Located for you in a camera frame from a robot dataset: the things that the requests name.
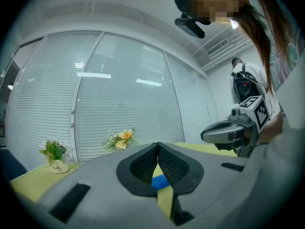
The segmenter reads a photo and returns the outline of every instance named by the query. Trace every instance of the window blinds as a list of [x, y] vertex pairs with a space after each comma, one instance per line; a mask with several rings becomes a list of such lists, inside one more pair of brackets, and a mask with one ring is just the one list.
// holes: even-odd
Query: window blinds
[[185, 142], [203, 143], [200, 133], [211, 122], [198, 73], [174, 56], [168, 53], [166, 56], [179, 103]]
[[73, 95], [98, 37], [85, 32], [50, 35], [21, 70], [10, 99], [7, 141], [27, 170], [45, 163], [38, 152], [42, 140], [71, 144]]
[[136, 128], [139, 144], [184, 141], [164, 53], [142, 42], [105, 34], [83, 74], [75, 112], [82, 162], [107, 153], [108, 135]]

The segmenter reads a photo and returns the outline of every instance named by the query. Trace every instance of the ceiling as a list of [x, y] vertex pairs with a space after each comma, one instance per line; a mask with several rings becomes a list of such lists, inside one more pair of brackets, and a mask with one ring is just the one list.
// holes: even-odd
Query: ceiling
[[32, 0], [20, 16], [21, 37], [26, 38], [49, 18], [80, 13], [84, 17], [88, 14], [124, 16], [151, 26], [184, 47], [202, 67], [211, 61], [207, 50], [228, 37], [240, 35], [239, 30], [233, 30], [231, 26], [212, 23], [208, 26], [198, 24], [205, 31], [205, 38], [189, 36], [174, 24], [181, 12], [173, 0]]

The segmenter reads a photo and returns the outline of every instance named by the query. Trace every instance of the wall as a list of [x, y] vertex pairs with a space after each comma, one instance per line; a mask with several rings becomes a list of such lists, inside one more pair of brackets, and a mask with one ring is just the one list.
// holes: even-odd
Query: wall
[[[255, 46], [249, 47], [248, 49], [239, 53], [237, 56], [241, 58], [243, 62], [254, 63], [264, 68]], [[226, 60], [218, 66], [206, 71], [221, 120], [227, 118], [231, 113], [231, 109], [237, 106], [237, 104], [233, 104], [232, 102], [231, 89], [229, 87], [230, 74], [232, 70], [231, 60], [232, 59]], [[271, 118], [274, 118], [280, 111], [280, 107], [277, 100], [273, 100], [272, 98], [271, 105], [275, 111]]]
[[0, 47], [0, 73], [4, 73], [10, 61], [22, 43], [20, 31], [17, 26], [12, 26], [11, 30], [3, 40]]
[[182, 46], [178, 45], [167, 35], [128, 18], [110, 14], [87, 15], [81, 14], [57, 16], [39, 25], [35, 31], [25, 38], [24, 43], [43, 37], [47, 34], [62, 31], [107, 31], [129, 36], [152, 46], [165, 50], [184, 61], [206, 77], [197, 61]]
[[27, 61], [28, 57], [36, 47], [38, 42], [33, 42], [31, 44], [25, 45], [16, 52], [14, 56], [14, 62], [18, 65], [19, 68], [22, 68]]

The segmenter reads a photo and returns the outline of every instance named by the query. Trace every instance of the person's hair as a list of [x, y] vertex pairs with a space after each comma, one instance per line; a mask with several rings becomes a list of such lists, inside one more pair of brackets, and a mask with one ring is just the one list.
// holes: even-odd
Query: person's hair
[[[281, 53], [287, 58], [288, 40], [286, 35], [291, 36], [288, 21], [276, 0], [258, 0], [271, 28], [273, 38]], [[268, 86], [272, 94], [272, 79], [270, 70], [270, 41], [261, 25], [254, 16], [253, 7], [245, 5], [232, 18], [255, 44], [266, 70]]]

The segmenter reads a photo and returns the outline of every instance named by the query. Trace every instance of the yellow tablecloth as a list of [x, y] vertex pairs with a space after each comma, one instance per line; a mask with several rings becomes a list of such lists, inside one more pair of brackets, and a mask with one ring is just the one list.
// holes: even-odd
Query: yellow tablecloth
[[[219, 151], [214, 145], [188, 143], [176, 143], [176, 145], [196, 151], [236, 157], [236, 154], [233, 151]], [[48, 170], [47, 164], [44, 164], [16, 179], [13, 179], [11, 181], [11, 185], [17, 193], [28, 197], [33, 202], [37, 202], [45, 191], [80, 166], [81, 164], [70, 164], [69, 172], [63, 174], [53, 174]], [[161, 174], [163, 174], [163, 172], [161, 171], [159, 165], [157, 165], [153, 173], [153, 177]], [[173, 189], [171, 187], [166, 187], [158, 191], [157, 203], [167, 217], [169, 217], [171, 213], [172, 200]]]

